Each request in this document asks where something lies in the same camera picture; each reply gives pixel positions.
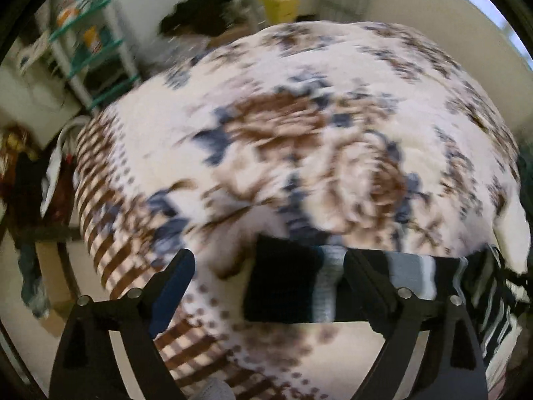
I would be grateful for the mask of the black knit patterned sweater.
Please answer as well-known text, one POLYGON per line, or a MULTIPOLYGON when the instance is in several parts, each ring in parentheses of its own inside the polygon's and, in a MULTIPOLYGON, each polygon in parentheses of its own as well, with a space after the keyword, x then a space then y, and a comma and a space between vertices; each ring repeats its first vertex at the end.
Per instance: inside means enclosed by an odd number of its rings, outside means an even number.
MULTIPOLYGON (((293 328, 320 324, 320 342, 339 340, 321 360, 348 358, 368 362, 377 350, 372 330, 354 297, 339 246, 300 246, 273 237, 259 237, 243 315, 263 326, 293 328)), ((528 308, 532 278, 506 269, 497 247, 484 247, 466 257, 441 258, 360 249, 371 266, 396 288, 406 287, 424 301, 445 301, 456 295, 466 306, 487 366, 509 334, 511 320, 528 308)))

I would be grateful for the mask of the black clothes pile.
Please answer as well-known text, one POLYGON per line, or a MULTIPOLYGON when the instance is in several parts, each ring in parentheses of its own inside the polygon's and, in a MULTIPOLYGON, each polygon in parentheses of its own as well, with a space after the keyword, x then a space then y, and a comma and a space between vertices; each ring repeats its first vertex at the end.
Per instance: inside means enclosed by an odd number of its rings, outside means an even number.
POLYGON ((237 24, 244 24, 246 17, 234 0, 184 0, 174 6, 159 24, 159 33, 171 35, 178 30, 216 37, 237 24))

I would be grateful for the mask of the floral brown blue blanket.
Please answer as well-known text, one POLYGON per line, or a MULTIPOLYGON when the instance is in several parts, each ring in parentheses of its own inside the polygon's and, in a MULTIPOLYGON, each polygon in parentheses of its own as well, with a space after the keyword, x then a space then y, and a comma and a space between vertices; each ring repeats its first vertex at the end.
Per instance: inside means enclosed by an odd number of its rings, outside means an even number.
MULTIPOLYGON (((80 228, 118 299, 185 248, 196 269, 155 347, 192 397, 347 399, 368 362, 322 361, 320 324, 248 322, 259 237, 441 258, 497 247, 527 271, 519 149, 487 93, 401 24, 279 24, 160 73, 78 138, 80 228)), ((490 363, 498 397, 521 328, 490 363)))

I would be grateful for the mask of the white shelf with green trays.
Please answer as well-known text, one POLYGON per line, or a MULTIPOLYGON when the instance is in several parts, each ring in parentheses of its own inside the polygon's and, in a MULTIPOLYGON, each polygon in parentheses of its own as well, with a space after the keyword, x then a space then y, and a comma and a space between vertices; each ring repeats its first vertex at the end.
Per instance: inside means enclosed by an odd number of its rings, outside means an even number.
POLYGON ((46 0, 34 18, 86 111, 98 113, 141 83, 114 0, 46 0))

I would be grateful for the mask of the yellow cardboard box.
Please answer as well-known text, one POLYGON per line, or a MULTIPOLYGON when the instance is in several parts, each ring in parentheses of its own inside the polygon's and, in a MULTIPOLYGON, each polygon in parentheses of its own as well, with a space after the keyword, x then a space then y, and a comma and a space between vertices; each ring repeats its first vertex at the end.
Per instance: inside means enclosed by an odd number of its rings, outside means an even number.
POLYGON ((298 16, 300 0, 259 0, 268 24, 292 23, 298 16))

